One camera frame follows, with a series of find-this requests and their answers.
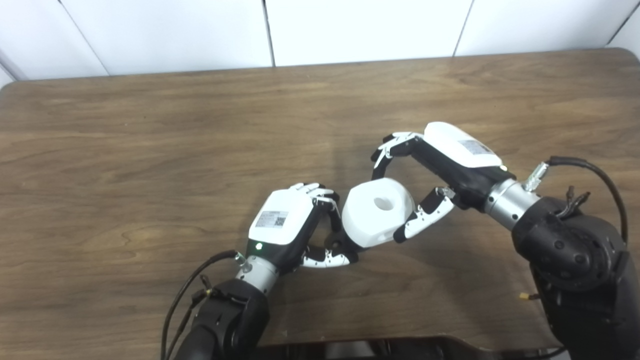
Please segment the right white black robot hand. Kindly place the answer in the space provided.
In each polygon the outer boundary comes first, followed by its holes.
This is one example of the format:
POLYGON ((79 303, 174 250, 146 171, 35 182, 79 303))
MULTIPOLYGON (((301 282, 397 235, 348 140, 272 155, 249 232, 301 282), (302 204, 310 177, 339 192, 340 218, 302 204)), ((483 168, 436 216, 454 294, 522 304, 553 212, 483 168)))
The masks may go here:
POLYGON ((394 132, 384 137, 370 158, 374 163, 371 178, 383 178, 398 157, 414 158, 445 184, 434 187, 393 233, 397 243, 423 232, 454 207, 484 213, 493 189, 515 178, 493 150, 444 121, 428 123, 423 133, 394 132))

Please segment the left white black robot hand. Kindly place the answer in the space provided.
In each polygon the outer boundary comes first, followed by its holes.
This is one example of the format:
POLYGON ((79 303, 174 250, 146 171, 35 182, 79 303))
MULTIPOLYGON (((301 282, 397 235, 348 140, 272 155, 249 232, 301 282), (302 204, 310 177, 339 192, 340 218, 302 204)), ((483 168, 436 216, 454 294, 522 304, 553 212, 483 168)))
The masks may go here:
POLYGON ((300 267, 356 264, 360 259, 355 251, 310 244, 324 215, 334 235, 343 230, 339 201, 338 193, 317 182, 298 182, 273 191, 249 227, 246 257, 269 262, 281 275, 300 267))

